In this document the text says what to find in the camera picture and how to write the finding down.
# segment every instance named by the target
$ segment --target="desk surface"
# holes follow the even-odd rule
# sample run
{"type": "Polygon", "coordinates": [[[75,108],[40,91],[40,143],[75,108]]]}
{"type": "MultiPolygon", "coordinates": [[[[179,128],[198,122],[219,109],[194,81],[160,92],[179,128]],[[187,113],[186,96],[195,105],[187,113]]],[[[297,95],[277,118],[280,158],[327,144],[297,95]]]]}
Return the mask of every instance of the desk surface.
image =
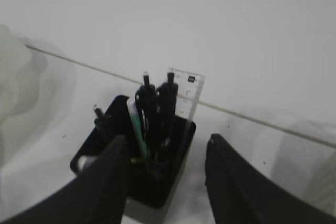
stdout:
{"type": "MultiPolygon", "coordinates": [[[[69,162],[93,128],[92,106],[106,109],[138,85],[31,50],[20,113],[0,125],[4,150],[0,220],[44,199],[74,178],[69,162]]],[[[220,133],[260,172],[299,198],[333,149],[199,105],[197,130],[166,223],[213,223],[204,186],[206,143],[220,133]]],[[[124,217],[123,223],[134,223],[124,217]]]]}

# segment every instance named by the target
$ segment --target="ruler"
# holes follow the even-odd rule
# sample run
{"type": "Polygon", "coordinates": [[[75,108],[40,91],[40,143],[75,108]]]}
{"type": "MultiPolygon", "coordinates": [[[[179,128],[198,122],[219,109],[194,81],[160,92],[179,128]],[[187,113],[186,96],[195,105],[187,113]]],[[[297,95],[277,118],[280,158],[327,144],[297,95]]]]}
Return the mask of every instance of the ruler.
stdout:
{"type": "Polygon", "coordinates": [[[178,84],[175,114],[192,122],[205,77],[201,74],[170,69],[175,74],[174,82],[178,84]]]}

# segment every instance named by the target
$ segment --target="black pen holder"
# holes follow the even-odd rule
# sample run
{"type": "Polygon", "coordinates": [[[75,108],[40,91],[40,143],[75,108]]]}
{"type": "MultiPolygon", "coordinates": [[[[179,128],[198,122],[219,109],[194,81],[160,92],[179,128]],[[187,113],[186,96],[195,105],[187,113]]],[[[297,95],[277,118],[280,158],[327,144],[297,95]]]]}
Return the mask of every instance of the black pen holder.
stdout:
{"type": "MultiPolygon", "coordinates": [[[[123,95],[116,97],[107,109],[106,114],[117,119],[111,126],[114,127],[114,134],[116,136],[125,135],[129,141],[130,156],[133,159],[139,159],[141,156],[127,109],[127,99],[128,97],[123,95]]],[[[192,122],[188,132],[185,133],[186,122],[186,119],[178,116],[175,118],[171,138],[171,150],[174,158],[171,160],[170,169],[165,180],[161,182],[154,181],[146,174],[144,164],[132,164],[131,185],[125,207],[125,215],[142,223],[157,224],[163,222],[184,170],[196,130],[196,124],[192,122]]],[[[97,129],[94,128],[71,160],[71,170],[77,174],[77,161],[80,156],[99,156],[105,147],[106,143],[97,129]]]]}

